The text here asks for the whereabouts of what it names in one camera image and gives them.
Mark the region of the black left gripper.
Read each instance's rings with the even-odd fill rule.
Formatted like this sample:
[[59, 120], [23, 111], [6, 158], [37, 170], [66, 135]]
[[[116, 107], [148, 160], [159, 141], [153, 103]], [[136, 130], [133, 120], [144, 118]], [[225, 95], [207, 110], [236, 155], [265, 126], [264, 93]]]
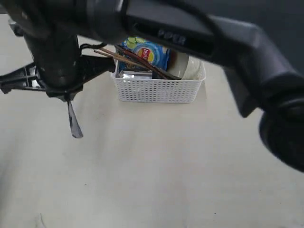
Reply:
[[76, 82], [68, 88], [52, 88], [40, 77], [33, 62], [11, 73], [0, 77], [0, 90], [8, 94], [12, 90], [45, 92], [50, 98], [58, 98], [63, 102], [74, 100], [83, 91], [84, 84], [105, 72], [113, 73], [116, 69], [111, 57], [82, 55], [79, 60]]

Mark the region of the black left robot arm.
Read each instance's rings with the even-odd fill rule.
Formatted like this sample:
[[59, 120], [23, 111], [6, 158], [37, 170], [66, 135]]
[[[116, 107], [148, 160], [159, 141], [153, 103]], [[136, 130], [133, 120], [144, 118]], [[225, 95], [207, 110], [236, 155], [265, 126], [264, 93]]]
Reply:
[[114, 61], [83, 56], [78, 36], [118, 46], [138, 36], [221, 66], [242, 117], [264, 111], [259, 133], [304, 170], [304, 3], [301, 0], [3, 0], [33, 62], [0, 77], [3, 93], [45, 92], [69, 103]]

